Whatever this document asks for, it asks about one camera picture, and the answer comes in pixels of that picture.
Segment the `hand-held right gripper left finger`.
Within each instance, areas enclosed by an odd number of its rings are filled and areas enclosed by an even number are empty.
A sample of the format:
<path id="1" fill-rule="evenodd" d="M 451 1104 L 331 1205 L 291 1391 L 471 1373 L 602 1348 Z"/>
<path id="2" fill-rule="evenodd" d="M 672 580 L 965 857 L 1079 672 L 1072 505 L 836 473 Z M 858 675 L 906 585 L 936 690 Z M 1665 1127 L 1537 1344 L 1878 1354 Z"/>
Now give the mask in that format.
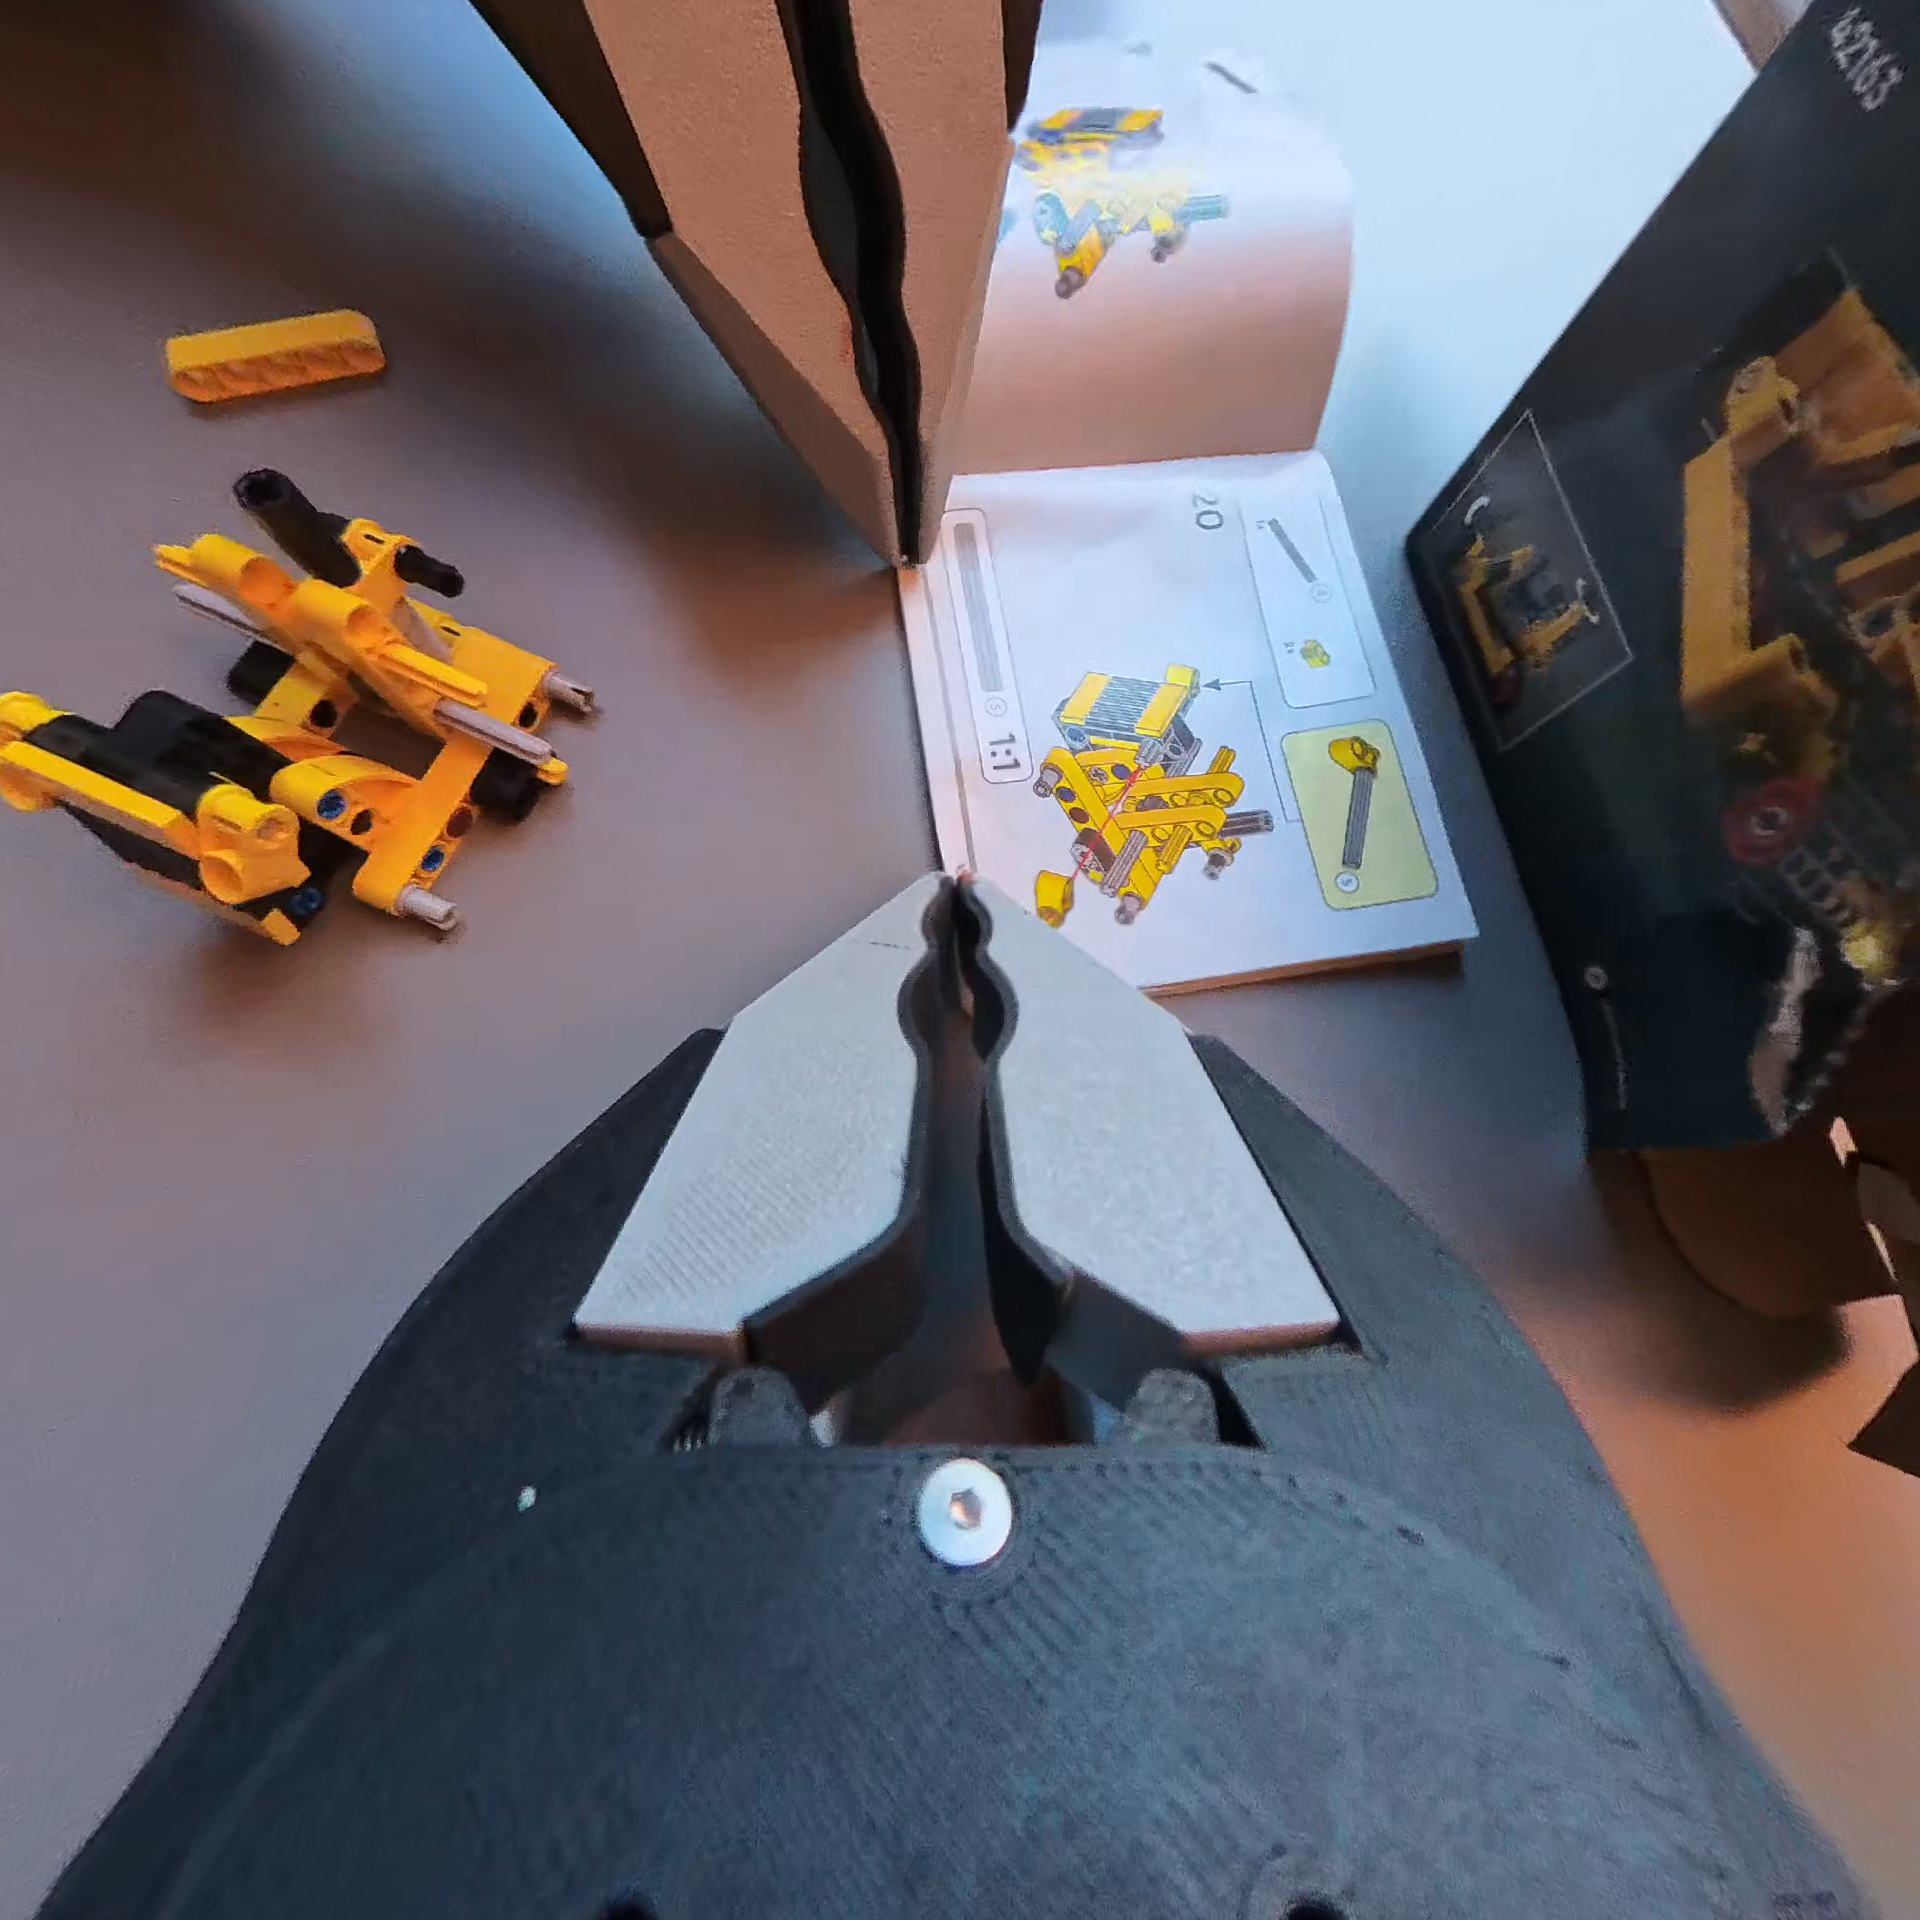
<path id="1" fill-rule="evenodd" d="M 980 1068 L 927 874 L 723 1032 L 573 1310 L 596 1349 L 763 1367 L 805 1411 L 927 1411 L 972 1363 Z"/>

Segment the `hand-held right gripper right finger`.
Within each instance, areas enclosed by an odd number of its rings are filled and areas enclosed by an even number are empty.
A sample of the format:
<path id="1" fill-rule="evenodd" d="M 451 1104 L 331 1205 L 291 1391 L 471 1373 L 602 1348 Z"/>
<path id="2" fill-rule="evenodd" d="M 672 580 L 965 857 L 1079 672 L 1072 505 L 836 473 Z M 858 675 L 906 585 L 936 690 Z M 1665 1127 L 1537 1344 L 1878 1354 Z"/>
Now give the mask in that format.
<path id="1" fill-rule="evenodd" d="M 1333 1290 L 1188 1027 L 984 878 L 956 886 L 956 943 L 1015 1371 L 1119 1411 L 1161 1368 L 1330 1343 Z"/>

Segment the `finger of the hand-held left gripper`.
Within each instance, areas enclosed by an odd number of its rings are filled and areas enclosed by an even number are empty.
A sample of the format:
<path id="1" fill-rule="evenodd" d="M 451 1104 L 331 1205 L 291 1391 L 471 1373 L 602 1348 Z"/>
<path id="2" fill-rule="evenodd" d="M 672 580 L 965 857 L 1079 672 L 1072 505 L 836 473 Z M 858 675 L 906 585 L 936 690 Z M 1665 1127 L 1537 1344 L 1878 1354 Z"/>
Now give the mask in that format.
<path id="1" fill-rule="evenodd" d="M 471 8 L 612 183 L 780 439 L 884 561 L 906 561 L 895 457 L 808 218 L 802 89 L 780 5 Z"/>
<path id="2" fill-rule="evenodd" d="M 875 425 L 875 550 L 917 563 L 954 473 L 1040 3 L 818 5 L 818 247 Z"/>

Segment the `lego instruction booklet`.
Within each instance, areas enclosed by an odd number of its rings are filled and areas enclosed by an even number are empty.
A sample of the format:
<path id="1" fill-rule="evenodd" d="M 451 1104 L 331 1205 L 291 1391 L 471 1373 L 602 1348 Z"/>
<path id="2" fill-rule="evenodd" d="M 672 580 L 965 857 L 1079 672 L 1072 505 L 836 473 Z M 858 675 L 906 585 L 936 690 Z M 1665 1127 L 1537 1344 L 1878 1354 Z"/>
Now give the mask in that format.
<path id="1" fill-rule="evenodd" d="M 1047 8 L 897 594 L 944 868 L 1151 996 L 1477 939 L 1317 446 L 1351 253 L 1350 174 L 1259 55 Z"/>

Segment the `yellow lego beam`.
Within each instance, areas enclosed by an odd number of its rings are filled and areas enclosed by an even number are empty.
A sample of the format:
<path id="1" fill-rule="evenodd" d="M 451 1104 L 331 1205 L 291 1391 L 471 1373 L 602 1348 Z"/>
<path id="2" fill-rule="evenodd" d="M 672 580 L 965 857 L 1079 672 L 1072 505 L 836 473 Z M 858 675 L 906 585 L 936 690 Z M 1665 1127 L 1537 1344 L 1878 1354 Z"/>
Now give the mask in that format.
<path id="1" fill-rule="evenodd" d="M 302 392 L 373 378 L 389 366 L 379 330 L 362 309 L 175 335 L 162 353 L 167 384 L 197 405 Z"/>

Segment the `yellow black lego assembly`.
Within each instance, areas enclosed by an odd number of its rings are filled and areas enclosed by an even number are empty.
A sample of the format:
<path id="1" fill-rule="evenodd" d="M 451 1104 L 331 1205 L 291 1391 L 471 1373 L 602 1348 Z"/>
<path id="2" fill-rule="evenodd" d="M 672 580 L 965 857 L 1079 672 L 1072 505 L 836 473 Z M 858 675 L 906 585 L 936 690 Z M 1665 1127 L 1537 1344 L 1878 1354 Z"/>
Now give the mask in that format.
<path id="1" fill-rule="evenodd" d="M 336 886 L 439 939 L 445 875 L 484 817 L 522 822 L 568 780 L 551 714 L 596 718 L 589 683 L 441 608 L 463 574 L 370 517 L 250 468 L 238 505 L 270 558 L 225 535 L 158 544 L 175 601 L 246 647 L 238 712 L 151 688 L 109 724 L 29 690 L 3 700 L 3 793 L 61 812 L 118 861 L 277 946 Z"/>

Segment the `black lego box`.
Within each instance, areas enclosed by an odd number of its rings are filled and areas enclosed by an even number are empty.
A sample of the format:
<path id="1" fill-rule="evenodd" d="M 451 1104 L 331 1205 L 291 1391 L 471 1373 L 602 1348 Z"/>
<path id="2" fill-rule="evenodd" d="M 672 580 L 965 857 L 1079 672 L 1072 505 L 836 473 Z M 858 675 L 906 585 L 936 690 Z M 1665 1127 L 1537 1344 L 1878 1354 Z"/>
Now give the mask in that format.
<path id="1" fill-rule="evenodd" d="M 1915 1324 L 1917 17 L 1807 5 L 1406 541 L 1585 1140 Z"/>

